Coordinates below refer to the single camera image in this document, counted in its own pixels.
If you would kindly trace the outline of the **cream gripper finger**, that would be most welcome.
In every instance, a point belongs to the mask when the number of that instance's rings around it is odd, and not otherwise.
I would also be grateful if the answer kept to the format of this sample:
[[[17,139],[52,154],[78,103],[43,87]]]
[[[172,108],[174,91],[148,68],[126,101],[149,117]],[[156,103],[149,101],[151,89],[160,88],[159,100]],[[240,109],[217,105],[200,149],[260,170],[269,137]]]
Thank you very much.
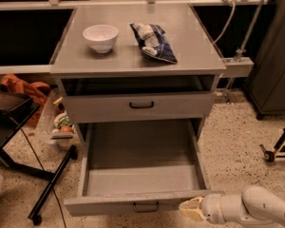
[[[205,220],[205,215],[199,208],[181,208],[180,212],[187,218],[194,221],[202,222]]]
[[[203,201],[203,197],[195,197],[189,200],[186,200],[180,204],[181,209],[196,209],[200,208],[200,205]]]

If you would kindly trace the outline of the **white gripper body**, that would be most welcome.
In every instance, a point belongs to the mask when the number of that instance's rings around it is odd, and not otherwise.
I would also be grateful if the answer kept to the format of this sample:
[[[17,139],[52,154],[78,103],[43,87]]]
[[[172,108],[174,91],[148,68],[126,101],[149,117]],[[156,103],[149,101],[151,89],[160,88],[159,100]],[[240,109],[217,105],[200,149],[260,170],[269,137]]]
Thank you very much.
[[[240,195],[207,195],[201,202],[201,210],[212,224],[239,222],[244,214]]]

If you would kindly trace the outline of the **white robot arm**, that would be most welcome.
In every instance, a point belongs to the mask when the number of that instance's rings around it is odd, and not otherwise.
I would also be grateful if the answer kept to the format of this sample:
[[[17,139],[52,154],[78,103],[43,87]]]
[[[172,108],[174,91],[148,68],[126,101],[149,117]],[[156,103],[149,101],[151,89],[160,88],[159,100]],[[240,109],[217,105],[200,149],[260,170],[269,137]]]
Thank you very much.
[[[244,228],[285,227],[285,200],[261,186],[247,186],[240,195],[209,194],[180,204],[181,214],[212,224],[234,222]]]

